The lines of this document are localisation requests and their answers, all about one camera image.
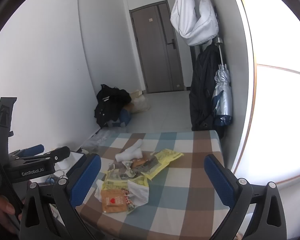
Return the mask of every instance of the snack wrapper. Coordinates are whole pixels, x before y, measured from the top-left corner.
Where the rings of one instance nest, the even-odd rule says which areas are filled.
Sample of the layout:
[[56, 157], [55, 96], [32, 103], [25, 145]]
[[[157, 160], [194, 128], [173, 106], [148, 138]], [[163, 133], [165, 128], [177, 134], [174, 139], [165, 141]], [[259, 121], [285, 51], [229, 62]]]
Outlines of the snack wrapper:
[[133, 178], [136, 173], [131, 169], [131, 165], [132, 165], [132, 161], [123, 161], [122, 164], [127, 168], [125, 174], [127, 174], [127, 176], [129, 178]]
[[183, 156], [183, 153], [164, 149], [157, 154], [153, 155], [144, 164], [132, 169], [134, 172], [140, 172], [146, 176], [149, 180], [152, 180], [160, 171], [169, 165], [170, 162]]
[[132, 163], [131, 168], [135, 168], [135, 167], [137, 167], [137, 166], [139, 166], [139, 165], [144, 164], [147, 160], [144, 159], [144, 158], [142, 158], [142, 159], [134, 159], [134, 160], [132, 160], [132, 161], [133, 161], [133, 163]]
[[130, 214], [132, 211], [136, 209], [136, 205], [130, 200], [129, 194], [130, 192], [128, 190], [122, 189], [123, 195], [125, 197], [126, 203], [127, 203], [127, 211], [128, 214]]
[[127, 211], [127, 201], [120, 189], [102, 190], [102, 210], [104, 213]]
[[[140, 175], [136, 178], [129, 178], [130, 181], [149, 187], [148, 180], [145, 175]], [[102, 190], [109, 189], [125, 189], [128, 190], [128, 179], [122, 179], [119, 174], [119, 169], [107, 171], [106, 178], [102, 185]]]

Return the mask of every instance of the blue gripper pad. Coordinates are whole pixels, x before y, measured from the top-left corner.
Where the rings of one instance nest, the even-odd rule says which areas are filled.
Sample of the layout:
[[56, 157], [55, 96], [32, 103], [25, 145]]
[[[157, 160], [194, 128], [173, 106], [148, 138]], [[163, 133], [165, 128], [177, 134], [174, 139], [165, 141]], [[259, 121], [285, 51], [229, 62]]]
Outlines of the blue gripper pad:
[[73, 208], [83, 203], [100, 169], [101, 158], [96, 155], [71, 189], [70, 204]]
[[233, 208], [235, 205], [234, 189], [226, 176], [209, 155], [205, 157], [203, 166], [223, 205]]
[[43, 153], [44, 152], [44, 146], [42, 144], [33, 146], [28, 149], [24, 149], [20, 151], [18, 154], [19, 157], [30, 157], [30, 156], [35, 156], [37, 154]]

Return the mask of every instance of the door handle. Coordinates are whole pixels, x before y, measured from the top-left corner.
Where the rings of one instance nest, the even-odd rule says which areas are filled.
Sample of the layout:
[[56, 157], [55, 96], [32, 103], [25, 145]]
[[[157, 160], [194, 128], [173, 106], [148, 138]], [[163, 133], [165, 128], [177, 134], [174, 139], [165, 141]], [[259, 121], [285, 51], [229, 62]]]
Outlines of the door handle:
[[167, 45], [172, 44], [173, 45], [173, 49], [176, 49], [176, 41], [174, 39], [172, 39], [172, 41], [170, 43], [167, 43]]

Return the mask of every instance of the screw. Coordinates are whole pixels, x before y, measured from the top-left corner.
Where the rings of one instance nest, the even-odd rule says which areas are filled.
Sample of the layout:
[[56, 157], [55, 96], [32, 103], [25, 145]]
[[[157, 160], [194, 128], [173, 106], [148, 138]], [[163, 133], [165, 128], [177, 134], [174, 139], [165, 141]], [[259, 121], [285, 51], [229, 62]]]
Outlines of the screw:
[[269, 183], [269, 187], [275, 188], [275, 184], [274, 184], [273, 182], [270, 182], [270, 183]]
[[67, 182], [66, 179], [60, 179], [60, 180], [58, 181], [58, 184], [59, 184], [59, 185], [64, 185], [64, 184], [66, 184], [66, 182]]
[[246, 185], [247, 184], [247, 181], [245, 179], [239, 179], [239, 183], [241, 185]]
[[30, 184], [30, 188], [35, 188], [37, 186], [37, 184], [35, 182]]

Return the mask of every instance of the brown door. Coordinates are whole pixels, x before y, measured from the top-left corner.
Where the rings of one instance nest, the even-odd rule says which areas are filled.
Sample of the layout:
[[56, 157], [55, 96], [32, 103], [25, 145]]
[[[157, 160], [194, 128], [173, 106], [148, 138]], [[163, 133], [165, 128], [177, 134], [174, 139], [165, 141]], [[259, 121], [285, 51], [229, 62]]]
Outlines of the brown door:
[[148, 93], [184, 90], [174, 29], [166, 2], [131, 13]]

